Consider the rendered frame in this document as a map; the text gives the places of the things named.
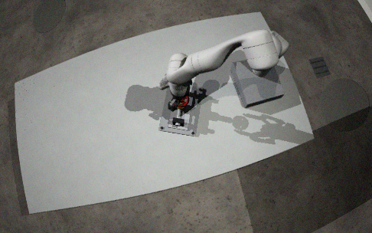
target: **floor drain grate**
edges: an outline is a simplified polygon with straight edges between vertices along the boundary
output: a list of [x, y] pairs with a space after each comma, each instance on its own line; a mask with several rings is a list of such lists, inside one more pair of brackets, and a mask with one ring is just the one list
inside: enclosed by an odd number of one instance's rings
[[316, 77], [324, 77], [331, 74], [323, 57], [312, 58], [309, 61]]

